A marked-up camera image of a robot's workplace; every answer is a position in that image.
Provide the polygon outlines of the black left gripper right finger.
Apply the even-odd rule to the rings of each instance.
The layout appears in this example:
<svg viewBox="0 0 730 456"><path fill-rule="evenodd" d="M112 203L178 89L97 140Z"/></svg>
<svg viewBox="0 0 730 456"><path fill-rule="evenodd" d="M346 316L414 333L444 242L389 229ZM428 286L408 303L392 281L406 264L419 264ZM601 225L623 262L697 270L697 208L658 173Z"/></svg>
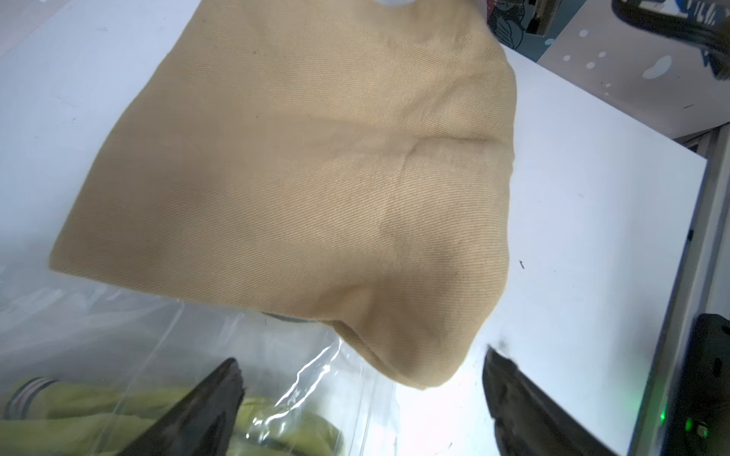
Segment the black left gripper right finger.
<svg viewBox="0 0 730 456"><path fill-rule="evenodd" d="M612 451L494 348L482 385L502 455L610 455Z"/></svg>

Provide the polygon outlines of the beige knitted garment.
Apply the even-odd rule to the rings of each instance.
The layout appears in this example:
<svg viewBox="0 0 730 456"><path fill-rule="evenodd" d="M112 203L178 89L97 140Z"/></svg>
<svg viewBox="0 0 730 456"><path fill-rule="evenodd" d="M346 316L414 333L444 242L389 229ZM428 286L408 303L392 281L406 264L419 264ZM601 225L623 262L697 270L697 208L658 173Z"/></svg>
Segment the beige knitted garment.
<svg viewBox="0 0 730 456"><path fill-rule="evenodd" d="M440 386L505 289L515 108L473 1L203 1L49 266L320 321Z"/></svg>

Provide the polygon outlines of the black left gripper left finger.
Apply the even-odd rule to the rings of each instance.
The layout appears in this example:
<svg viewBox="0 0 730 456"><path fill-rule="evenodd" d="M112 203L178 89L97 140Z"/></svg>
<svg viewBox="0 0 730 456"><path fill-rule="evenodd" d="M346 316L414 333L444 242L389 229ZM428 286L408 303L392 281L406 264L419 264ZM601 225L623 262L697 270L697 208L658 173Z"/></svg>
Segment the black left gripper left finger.
<svg viewBox="0 0 730 456"><path fill-rule="evenodd" d="M240 366L230 357L121 454L224 455L244 395Z"/></svg>

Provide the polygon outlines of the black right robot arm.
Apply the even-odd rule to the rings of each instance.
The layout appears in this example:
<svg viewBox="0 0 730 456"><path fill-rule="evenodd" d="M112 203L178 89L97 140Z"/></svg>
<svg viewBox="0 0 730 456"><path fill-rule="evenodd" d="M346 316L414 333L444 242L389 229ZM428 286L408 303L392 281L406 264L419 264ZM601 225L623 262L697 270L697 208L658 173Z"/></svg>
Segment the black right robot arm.
<svg viewBox="0 0 730 456"><path fill-rule="evenodd" d="M663 455L729 453L729 320L703 313L692 330Z"/></svg>

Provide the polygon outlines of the neon yellow garment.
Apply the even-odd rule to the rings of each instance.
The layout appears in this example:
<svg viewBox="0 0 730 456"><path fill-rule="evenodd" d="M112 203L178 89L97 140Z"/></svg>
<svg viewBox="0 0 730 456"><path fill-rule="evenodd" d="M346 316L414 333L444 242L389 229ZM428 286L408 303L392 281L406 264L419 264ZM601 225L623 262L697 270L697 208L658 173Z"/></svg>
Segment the neon yellow garment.
<svg viewBox="0 0 730 456"><path fill-rule="evenodd" d="M117 455L181 401L188 388L117 389L49 377L21 381L1 396L4 455ZM298 406L246 397L230 455L342 455L340 430Z"/></svg>

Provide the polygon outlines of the clear plastic vacuum bag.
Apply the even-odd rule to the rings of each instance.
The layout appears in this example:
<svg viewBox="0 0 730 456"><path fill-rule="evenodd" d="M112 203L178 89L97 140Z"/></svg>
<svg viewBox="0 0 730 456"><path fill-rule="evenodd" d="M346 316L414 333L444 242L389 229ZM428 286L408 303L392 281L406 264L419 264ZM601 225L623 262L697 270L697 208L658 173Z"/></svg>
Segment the clear plastic vacuum bag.
<svg viewBox="0 0 730 456"><path fill-rule="evenodd" d="M342 455L397 453L393 382L327 326L148 296L28 262L1 266L1 396L34 377L123 393L192 391L230 357L244 398L326 419L344 437Z"/></svg>

